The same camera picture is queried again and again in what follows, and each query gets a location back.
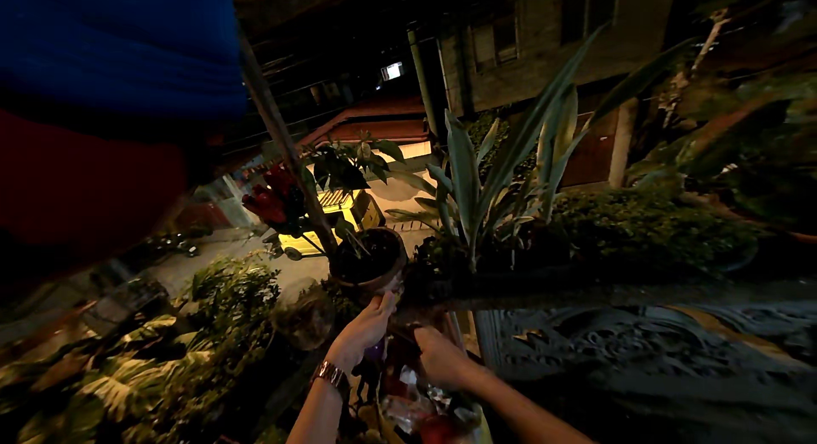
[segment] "hand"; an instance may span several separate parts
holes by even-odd
[[[372,298],[369,306],[337,336],[326,354],[326,361],[349,374],[363,359],[363,350],[372,347],[386,334],[389,316],[394,312],[394,301],[391,291]]]
[[[487,372],[431,326],[414,330],[414,339],[423,352],[420,362],[429,382],[434,386],[470,390],[477,381],[475,377]]]

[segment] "metal watch band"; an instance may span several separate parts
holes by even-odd
[[[344,373],[341,368],[333,365],[329,361],[324,361],[314,370],[311,384],[314,383],[314,380],[318,377],[328,381],[333,387],[337,388],[344,401],[348,399],[350,389],[349,379],[346,378],[346,373]]]

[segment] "wrist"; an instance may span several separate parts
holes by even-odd
[[[485,366],[480,366],[472,360],[467,360],[460,369],[460,378],[463,380],[463,389],[469,393],[478,393],[478,390],[495,378],[494,373]]]
[[[346,374],[351,374],[352,369],[357,366],[361,357],[362,355],[358,356],[354,349],[336,340],[335,343],[329,347],[329,351],[323,359],[331,362]]]

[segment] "red roof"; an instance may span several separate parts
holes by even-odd
[[[317,144],[325,141],[327,135],[333,140],[357,141],[358,133],[369,132],[374,139],[388,139],[403,143],[422,142],[428,138],[428,130],[423,119],[413,120],[385,120],[372,122],[344,122],[355,117],[372,117],[380,115],[407,115],[423,114],[426,108],[421,97],[383,97],[373,98],[343,110],[326,124],[314,132],[301,138],[299,146]]]

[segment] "utility pole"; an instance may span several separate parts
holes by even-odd
[[[414,34],[414,30],[408,30],[408,46],[411,48],[414,70],[417,72],[417,81],[420,83],[420,96],[423,98],[423,105],[426,108],[428,128],[434,133],[434,136],[438,137],[437,120],[434,118],[434,107],[431,104],[431,95],[428,94],[426,72],[423,69],[423,60],[420,58],[420,48],[417,46],[417,35]]]
[[[308,188],[304,185],[301,178],[301,159],[298,156],[295,142],[292,141],[292,136],[290,136],[287,126],[283,122],[278,105],[275,104],[275,99],[270,92],[270,85],[266,83],[258,60],[255,58],[255,53],[252,52],[252,46],[243,31],[239,33],[239,40],[241,43],[244,84],[247,85],[252,101],[258,108],[258,114],[264,120],[266,131],[272,137],[275,145],[278,146],[278,152],[283,158],[283,163],[292,173],[292,177],[295,178],[298,187],[304,193],[306,212],[309,214],[314,233],[318,236],[318,240],[320,240],[329,261],[332,262],[337,248],[337,241],[335,236],[332,235],[332,228],[329,226],[329,221],[326,220],[326,215],[320,207],[314,188]]]

